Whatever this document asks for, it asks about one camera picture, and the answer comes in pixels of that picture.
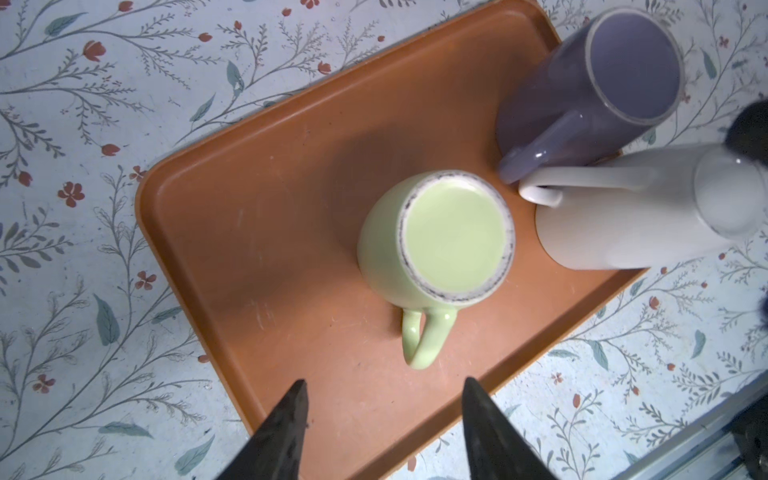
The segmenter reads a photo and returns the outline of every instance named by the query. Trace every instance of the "mug rim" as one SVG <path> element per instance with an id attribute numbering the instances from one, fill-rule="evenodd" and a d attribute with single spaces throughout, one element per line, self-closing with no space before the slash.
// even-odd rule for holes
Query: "mug rim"
<path id="1" fill-rule="evenodd" d="M 672 48 L 675 51 L 675 56 L 677 57 L 677 67 L 680 70 L 680 80 L 677 85 L 677 96 L 675 97 L 674 102 L 672 102 L 672 105 L 670 105 L 670 107 L 666 111 L 664 111 L 663 114 L 653 118 L 635 117 L 633 115 L 624 113 L 620 108 L 618 108 L 610 100 L 608 100 L 608 97 L 600 88 L 600 85 L 598 85 L 598 82 L 594 77 L 594 70 L 592 68 L 592 42 L 594 40 L 595 32 L 598 30 L 598 28 L 600 28 L 600 25 L 603 22 L 608 20 L 610 17 L 620 13 L 631 13 L 634 15 L 639 15 L 645 18 L 646 20 L 648 20 L 649 22 L 653 23 L 656 26 L 656 28 L 658 28 L 664 34 L 664 36 L 667 37 L 667 40 L 669 41 L 670 45 L 672 45 Z M 652 127 L 654 125 L 658 125 L 662 121 L 669 118 L 670 115 L 672 115 L 675 112 L 675 110 L 677 110 L 677 107 L 680 105 L 680 100 L 683 98 L 683 93 L 685 91 L 685 63 L 683 62 L 683 52 L 680 50 L 680 46 L 677 44 L 677 41 L 674 39 L 674 36 L 669 31 L 669 28 L 665 27 L 663 24 L 661 24 L 661 22 L 655 19 L 652 15 L 649 15 L 648 13 L 643 12 L 642 10 L 639 10 L 637 8 L 632 8 L 632 7 L 613 7 L 613 8 L 609 8 L 608 10 L 600 14 L 600 16 L 598 16 L 589 26 L 589 31 L 587 32 L 587 40 L 584 43 L 584 59 L 587 64 L 587 74 L 589 75 L 589 81 L 592 84 L 592 88 L 598 94 L 598 97 L 602 100 L 603 105 L 605 105 L 608 108 L 608 110 L 611 111 L 611 113 L 619 117 L 621 120 L 624 120 L 626 122 L 636 124 L 636 125 Z"/>
<path id="2" fill-rule="evenodd" d="M 460 293 L 448 292 L 433 286 L 426 278 L 416 271 L 410 260 L 408 249 L 405 245 L 405 230 L 408 213 L 412 209 L 416 199 L 426 192 L 430 187 L 441 183 L 450 178 L 460 177 L 461 179 L 472 183 L 485 191 L 496 203 L 499 213 L 502 214 L 502 222 L 505 228 L 505 242 L 502 258 L 499 260 L 495 272 L 481 286 L 472 290 Z M 506 278 L 512 265 L 512 258 L 515 256 L 515 223 L 509 211 L 507 203 L 501 194 L 487 181 L 475 174 L 470 174 L 463 170 L 440 170 L 427 174 L 408 192 L 408 196 L 403 202 L 397 216 L 396 228 L 396 246 L 397 256 L 400 264 L 403 266 L 406 275 L 414 283 L 416 288 L 430 298 L 450 305 L 471 305 L 482 301 L 494 293 Z"/>

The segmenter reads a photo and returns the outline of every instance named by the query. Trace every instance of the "red flower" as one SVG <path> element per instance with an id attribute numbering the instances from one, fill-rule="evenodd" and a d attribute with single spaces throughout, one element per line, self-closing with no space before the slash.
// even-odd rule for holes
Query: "red flower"
<path id="1" fill-rule="evenodd" d="M 44 373 L 38 375 L 38 380 L 39 382 L 35 383 L 32 386 L 32 389 L 40 393 L 48 393 L 49 391 L 48 387 L 53 386 L 53 384 L 56 383 L 56 379 L 46 380 Z"/>
<path id="2" fill-rule="evenodd" d="M 120 147 L 118 147 L 115 144 L 106 144 L 103 147 L 101 147 L 101 153 L 103 155 L 106 155 L 108 157 L 114 157 L 114 155 L 120 151 Z"/>
<path id="3" fill-rule="evenodd" d="M 99 61 L 96 57 L 101 57 L 105 53 L 107 53 L 107 49 L 104 48 L 100 41 L 90 40 L 83 47 L 83 56 L 90 61 Z"/>
<path id="4" fill-rule="evenodd" d="M 83 186 L 67 182 L 64 184 L 64 190 L 58 191 L 58 197 L 66 198 L 67 201 L 65 203 L 67 204 L 67 207 L 75 208 L 75 206 L 77 206 L 75 200 L 82 200 L 85 198 L 85 194 L 83 194 Z"/>
<path id="5" fill-rule="evenodd" d="M 157 275 L 152 273 L 150 276 L 147 276 L 147 272 L 141 271 L 137 273 L 137 276 L 141 279 L 141 281 L 136 282 L 136 290 L 139 290 L 141 287 L 143 287 L 145 290 L 152 290 L 152 282 L 157 280 Z"/>
<path id="6" fill-rule="evenodd" d="M 18 172 L 18 182 L 25 187 L 29 187 L 29 184 L 32 183 L 32 175 L 22 170 Z"/>
<path id="7" fill-rule="evenodd" d="M 128 178 L 130 178 L 131 180 L 138 179 L 139 181 L 142 181 L 144 179 L 144 175 L 147 174 L 147 171 L 141 170 L 141 168 L 138 165 L 134 167 L 134 172 L 136 173 L 128 175 Z"/>

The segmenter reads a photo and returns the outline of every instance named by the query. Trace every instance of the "upside-down mug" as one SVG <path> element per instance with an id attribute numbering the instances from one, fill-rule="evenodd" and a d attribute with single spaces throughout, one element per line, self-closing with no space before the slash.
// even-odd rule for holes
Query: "upside-down mug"
<path id="1" fill-rule="evenodd" d="M 460 309 L 502 284 L 514 252 L 506 202 L 483 179 L 460 170 L 395 185 L 371 209 L 357 246 L 366 282 L 402 308 L 402 350 L 413 369 L 435 361 Z"/>

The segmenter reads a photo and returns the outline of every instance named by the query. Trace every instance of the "floral pattern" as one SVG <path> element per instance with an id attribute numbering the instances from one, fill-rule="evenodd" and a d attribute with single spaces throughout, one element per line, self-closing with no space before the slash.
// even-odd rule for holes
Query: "floral pattern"
<path id="1" fill-rule="evenodd" d="M 540 1 L 562 38 L 630 5 L 679 41 L 683 102 L 629 151 L 719 140 L 768 91 L 765 2 Z M 0 0 L 4 478 L 213 478 L 247 434 L 137 227 L 138 183 L 479 3 Z M 768 225 L 649 270 L 495 401 L 559 478 L 611 478 L 768 369 L 767 294 Z M 394 477 L 469 478 L 465 455 L 457 425 Z"/>

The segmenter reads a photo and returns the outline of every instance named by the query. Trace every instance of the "orange tray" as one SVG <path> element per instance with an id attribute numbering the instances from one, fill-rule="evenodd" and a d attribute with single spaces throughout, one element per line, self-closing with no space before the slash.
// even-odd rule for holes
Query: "orange tray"
<path id="1" fill-rule="evenodd" d="M 456 422 L 466 376 L 502 386 L 640 273 L 552 261 L 534 206 L 502 184 L 502 98 L 558 45 L 544 12 L 502 0 L 241 121 L 152 168 L 141 229 L 250 432 L 308 382 L 302 477 L 375 478 Z M 485 178 L 515 219 L 505 284 L 411 370 L 401 312 L 364 283 L 356 241 L 390 187 L 428 170 Z"/>

